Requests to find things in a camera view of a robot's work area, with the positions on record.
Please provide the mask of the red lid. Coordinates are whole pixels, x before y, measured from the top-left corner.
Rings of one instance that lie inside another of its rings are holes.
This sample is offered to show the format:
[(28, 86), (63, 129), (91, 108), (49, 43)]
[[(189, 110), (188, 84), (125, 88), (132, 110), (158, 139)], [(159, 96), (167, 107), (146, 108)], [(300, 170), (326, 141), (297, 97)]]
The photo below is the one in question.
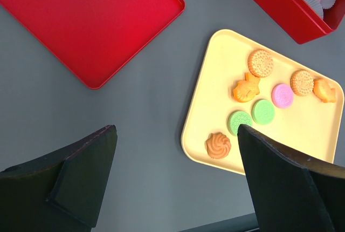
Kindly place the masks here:
[(94, 90), (185, 9), (184, 0), (1, 0), (1, 5)]

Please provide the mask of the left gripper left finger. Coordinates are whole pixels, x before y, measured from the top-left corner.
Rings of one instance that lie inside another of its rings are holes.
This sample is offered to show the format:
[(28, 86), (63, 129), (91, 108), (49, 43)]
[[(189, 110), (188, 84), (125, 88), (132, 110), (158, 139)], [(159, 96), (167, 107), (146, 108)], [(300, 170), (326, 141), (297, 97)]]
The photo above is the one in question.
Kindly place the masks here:
[(117, 130), (1, 171), (1, 231), (91, 231), (110, 175)]

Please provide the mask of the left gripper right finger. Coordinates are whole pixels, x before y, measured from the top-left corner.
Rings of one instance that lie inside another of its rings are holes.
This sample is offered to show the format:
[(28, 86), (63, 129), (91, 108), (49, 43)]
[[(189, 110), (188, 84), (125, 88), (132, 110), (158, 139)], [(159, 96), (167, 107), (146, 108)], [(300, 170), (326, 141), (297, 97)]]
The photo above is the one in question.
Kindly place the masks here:
[(344, 167), (248, 125), (238, 144), (260, 231), (344, 231)]

